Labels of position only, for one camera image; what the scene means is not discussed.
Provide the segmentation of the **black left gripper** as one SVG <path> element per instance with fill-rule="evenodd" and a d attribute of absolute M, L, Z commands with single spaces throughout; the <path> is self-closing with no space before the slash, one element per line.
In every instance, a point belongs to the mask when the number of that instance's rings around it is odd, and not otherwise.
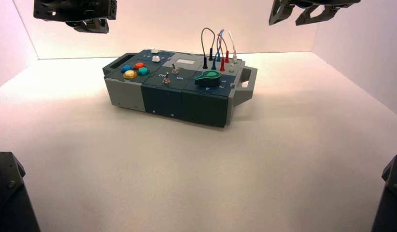
<path fill-rule="evenodd" d="M 115 0 L 36 0 L 33 16 L 47 21 L 66 22 L 78 32 L 109 32 L 109 20 L 115 20 Z"/>

